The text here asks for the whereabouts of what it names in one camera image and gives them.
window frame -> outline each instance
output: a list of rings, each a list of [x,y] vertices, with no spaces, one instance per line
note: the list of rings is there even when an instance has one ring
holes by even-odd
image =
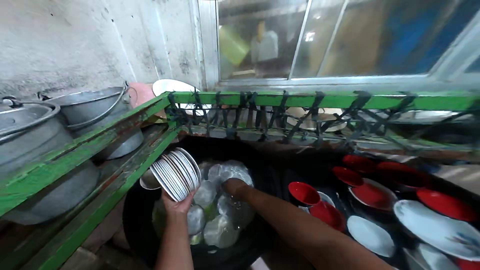
[[[345,0],[334,31],[332,33],[328,49],[335,38],[336,31],[342,20],[342,14],[349,0]],[[318,89],[315,86],[338,86],[358,87],[364,85],[391,86],[392,91],[404,89],[407,86],[436,85],[435,89],[451,89],[452,85],[457,88],[471,88],[480,83],[480,74],[465,73],[466,69],[480,56],[480,11],[477,11],[472,20],[455,38],[449,48],[439,58],[437,63],[425,74],[412,75],[369,75],[369,76],[339,76],[339,77],[316,77],[316,78],[292,78],[295,67],[303,30],[308,18],[312,0],[308,0],[307,9],[302,21],[300,38],[298,40],[290,74],[288,78],[250,78],[250,79],[220,79],[219,65],[219,42],[218,42],[218,1],[198,0],[200,11],[200,25],[202,47],[204,53],[204,68],[207,90],[229,90],[238,86],[254,86],[260,89],[268,88],[285,89],[293,86],[302,86],[304,91]]]

stack of white plates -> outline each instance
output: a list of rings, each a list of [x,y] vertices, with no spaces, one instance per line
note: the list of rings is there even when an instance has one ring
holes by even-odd
[[[200,186],[200,169],[192,156],[182,148],[164,154],[150,166],[162,188],[179,202]]]

green metal rack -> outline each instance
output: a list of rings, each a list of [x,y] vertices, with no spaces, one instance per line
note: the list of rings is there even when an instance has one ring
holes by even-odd
[[[320,133],[306,133],[297,128],[284,126],[267,128],[245,127],[234,121],[218,124],[208,117],[186,117],[177,103],[212,104],[211,110],[218,116],[224,107],[238,112],[242,108],[273,106],[271,113],[281,119],[286,117],[285,108],[349,108],[350,112],[377,110],[449,110],[470,113],[478,121],[480,94],[471,91],[398,93],[388,91],[285,93],[285,92],[173,92],[164,93],[149,102],[122,115],[116,121],[92,131],[58,151],[46,154],[41,162],[26,166],[20,173],[6,176],[0,181],[0,216],[18,206],[41,189],[49,186],[76,166],[114,142],[121,134],[133,127],[141,126],[149,117],[166,109],[168,124],[153,125],[145,134],[144,143],[133,154],[120,159],[120,165],[102,169],[100,185],[82,203],[66,215],[35,229],[27,241],[18,247],[11,247],[0,255],[0,268],[8,269],[57,269],[89,236],[94,228],[115,207],[131,186],[178,134],[208,135],[249,140],[278,141],[312,145],[327,144],[336,147],[354,143],[357,150],[405,154],[414,151],[416,155],[466,160],[480,160],[476,146],[445,145],[421,139],[409,140],[399,136],[382,136],[353,132],[348,136],[325,136]],[[352,122],[357,130],[358,125]]]

dish rack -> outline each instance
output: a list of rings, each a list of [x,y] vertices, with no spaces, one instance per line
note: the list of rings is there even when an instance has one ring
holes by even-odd
[[[193,104],[192,117],[178,104]],[[212,104],[202,109],[202,104]],[[287,113],[302,107],[303,116]],[[341,108],[335,119],[321,120],[318,108]],[[92,230],[122,199],[132,185],[179,135],[228,139],[275,141],[316,148],[328,147],[350,152],[369,151],[428,158],[479,161],[480,132],[467,135],[467,144],[447,144],[423,139],[432,128],[446,124],[480,122],[480,94],[475,92],[402,92],[388,94],[355,92],[171,92],[164,93],[98,128],[61,150],[46,154],[41,162],[29,164],[16,175],[0,182],[0,215],[5,214],[41,189],[103,150],[119,136],[142,126],[147,119],[165,110],[168,123],[152,125],[144,132],[143,144],[132,154],[102,168],[100,185],[67,214],[35,229],[23,245],[3,252],[0,268],[56,269],[79,247]],[[392,132],[398,124],[417,123],[403,117],[412,111],[449,111],[435,122],[422,126],[408,138]],[[288,123],[294,118],[295,125]],[[313,129],[302,129],[306,120]],[[346,127],[326,132],[329,127]]]

hand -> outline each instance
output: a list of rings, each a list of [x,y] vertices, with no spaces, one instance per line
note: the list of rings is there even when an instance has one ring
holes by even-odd
[[[250,188],[244,181],[238,178],[229,178],[223,183],[224,190],[236,200],[241,200],[241,190]]]
[[[194,190],[188,194],[188,196],[180,202],[174,201],[170,195],[167,194],[165,189],[162,189],[162,201],[165,205],[165,210],[167,211],[168,215],[171,214],[187,214],[190,205],[192,204],[193,195],[195,195],[197,190]]]

